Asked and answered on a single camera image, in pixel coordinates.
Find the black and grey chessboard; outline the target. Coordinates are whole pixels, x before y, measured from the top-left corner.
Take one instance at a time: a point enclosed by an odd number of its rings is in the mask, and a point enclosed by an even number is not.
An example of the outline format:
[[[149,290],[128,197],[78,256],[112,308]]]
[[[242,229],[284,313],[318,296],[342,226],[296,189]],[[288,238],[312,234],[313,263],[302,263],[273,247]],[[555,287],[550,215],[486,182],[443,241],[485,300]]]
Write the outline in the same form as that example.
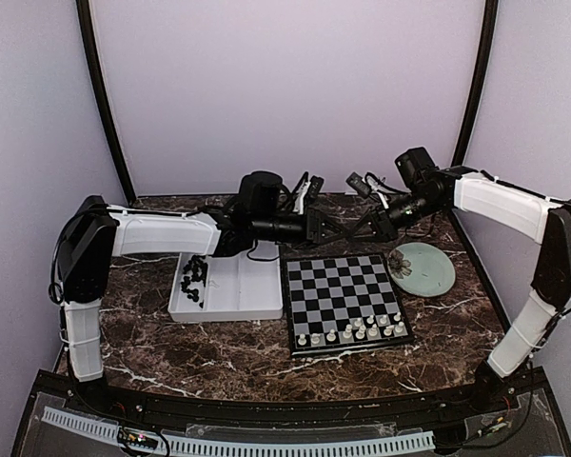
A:
[[[391,284],[385,256],[380,252],[353,254],[343,257],[287,259],[281,264],[284,311],[287,320],[290,355],[295,357],[323,356],[346,350],[372,350],[403,346],[414,341],[412,328],[402,305],[400,294]],[[404,332],[384,337],[384,328],[394,327],[393,316],[400,312]],[[387,315],[389,324],[382,326],[380,318]],[[368,316],[375,317],[376,337],[368,336]],[[356,319],[363,320],[365,338],[356,341]],[[352,326],[352,341],[343,343],[341,335],[346,325]],[[331,329],[336,340],[328,342]],[[318,346],[311,345],[311,335],[321,335]],[[301,334],[307,344],[298,345]]]

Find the white plastic parts tray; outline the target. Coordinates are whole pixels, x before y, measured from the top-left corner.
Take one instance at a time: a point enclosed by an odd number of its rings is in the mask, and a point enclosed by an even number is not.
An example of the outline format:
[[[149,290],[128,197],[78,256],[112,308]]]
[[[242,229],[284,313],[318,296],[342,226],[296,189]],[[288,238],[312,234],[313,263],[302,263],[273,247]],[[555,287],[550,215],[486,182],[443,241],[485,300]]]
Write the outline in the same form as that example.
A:
[[[192,255],[179,256],[167,311],[175,322],[233,322],[276,320],[282,317],[281,266],[278,249],[262,243],[253,258],[246,252],[234,257],[206,257],[208,262],[205,305],[199,308],[180,289],[182,268]],[[220,288],[211,288],[211,280]]]

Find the white chess king piece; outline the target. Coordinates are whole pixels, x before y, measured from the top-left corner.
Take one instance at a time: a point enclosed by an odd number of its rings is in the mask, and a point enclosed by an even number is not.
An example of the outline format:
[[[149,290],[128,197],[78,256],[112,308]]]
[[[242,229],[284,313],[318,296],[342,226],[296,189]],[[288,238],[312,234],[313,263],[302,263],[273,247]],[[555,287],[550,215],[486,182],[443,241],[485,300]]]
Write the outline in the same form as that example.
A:
[[[356,329],[354,333],[354,338],[356,341],[362,341],[365,338],[365,326],[360,326]]]

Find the white chess rook piece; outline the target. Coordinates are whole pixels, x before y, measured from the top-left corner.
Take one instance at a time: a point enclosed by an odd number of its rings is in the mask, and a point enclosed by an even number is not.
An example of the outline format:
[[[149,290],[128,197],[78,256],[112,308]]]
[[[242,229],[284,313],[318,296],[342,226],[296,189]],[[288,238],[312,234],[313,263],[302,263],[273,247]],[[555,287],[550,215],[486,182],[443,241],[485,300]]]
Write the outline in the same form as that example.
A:
[[[312,346],[318,346],[321,343],[321,335],[317,333],[312,334],[310,341]]]

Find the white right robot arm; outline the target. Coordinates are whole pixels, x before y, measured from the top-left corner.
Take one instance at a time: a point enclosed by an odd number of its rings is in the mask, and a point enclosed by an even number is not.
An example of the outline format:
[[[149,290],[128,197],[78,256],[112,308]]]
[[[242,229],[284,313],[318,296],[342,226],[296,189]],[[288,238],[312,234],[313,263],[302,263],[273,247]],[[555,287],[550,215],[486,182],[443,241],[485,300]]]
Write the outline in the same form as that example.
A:
[[[506,318],[504,336],[485,364],[505,378],[533,359],[554,379],[571,377],[571,314],[544,335],[557,308],[540,295],[534,281],[544,247],[547,201],[560,207],[571,199],[571,163],[517,162],[512,171],[498,166],[489,173],[466,166],[412,167],[398,159],[387,170],[397,184],[390,188],[378,177],[381,194],[371,186],[357,191],[365,184],[363,174],[347,179],[345,188],[362,214],[350,223],[346,241],[393,248],[412,241],[412,231],[428,217],[452,217],[462,228],[468,253],[478,255],[478,274],[487,290],[495,292]],[[571,306],[571,291],[565,298]]]

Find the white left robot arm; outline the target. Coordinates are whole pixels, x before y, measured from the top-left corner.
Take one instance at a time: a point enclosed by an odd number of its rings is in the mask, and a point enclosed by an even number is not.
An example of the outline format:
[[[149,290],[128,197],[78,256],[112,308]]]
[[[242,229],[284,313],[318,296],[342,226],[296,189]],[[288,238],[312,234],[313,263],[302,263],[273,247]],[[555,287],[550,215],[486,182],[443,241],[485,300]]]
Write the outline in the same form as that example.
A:
[[[62,228],[51,258],[48,294],[61,309],[71,376],[82,384],[79,401],[95,415],[115,407],[104,376],[100,312],[112,262],[129,255],[184,253],[229,258],[261,241],[321,246],[345,237],[346,228],[314,209],[249,209],[231,198],[222,206],[188,212],[109,205],[85,199]]]

